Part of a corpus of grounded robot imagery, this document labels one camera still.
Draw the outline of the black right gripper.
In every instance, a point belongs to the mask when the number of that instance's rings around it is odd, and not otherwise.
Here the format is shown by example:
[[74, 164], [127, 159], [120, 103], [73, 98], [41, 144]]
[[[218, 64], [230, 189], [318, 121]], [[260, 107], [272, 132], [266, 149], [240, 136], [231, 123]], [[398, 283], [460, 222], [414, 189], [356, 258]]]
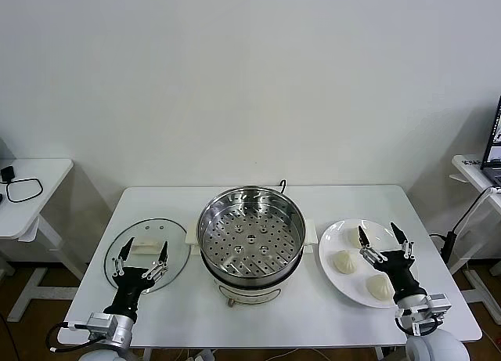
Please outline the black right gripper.
[[361, 244], [360, 255], [369, 264], [373, 265], [375, 270], [387, 274], [395, 291], [393, 295], [394, 302], [399, 302], [403, 298], [413, 295], [425, 295], [426, 291], [414, 279], [410, 271], [410, 267], [415, 262], [412, 259], [414, 258], [414, 243], [410, 242], [404, 232], [393, 222], [391, 223], [391, 228], [398, 244], [401, 246], [401, 250], [383, 251], [381, 254], [370, 245], [364, 229], [358, 226], [359, 243]]

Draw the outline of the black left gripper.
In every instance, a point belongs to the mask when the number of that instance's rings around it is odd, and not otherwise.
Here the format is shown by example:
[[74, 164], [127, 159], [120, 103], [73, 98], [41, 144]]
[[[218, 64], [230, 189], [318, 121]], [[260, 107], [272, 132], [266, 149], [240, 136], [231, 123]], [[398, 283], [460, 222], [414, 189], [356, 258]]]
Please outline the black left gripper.
[[154, 286], [154, 280], [159, 280], [168, 271], [168, 242], [165, 241], [156, 261], [149, 269], [139, 267], [124, 267], [134, 237], [121, 248], [118, 256], [112, 258], [114, 263], [113, 280], [117, 284], [117, 292], [110, 306], [103, 313], [137, 316], [139, 298], [143, 291]]

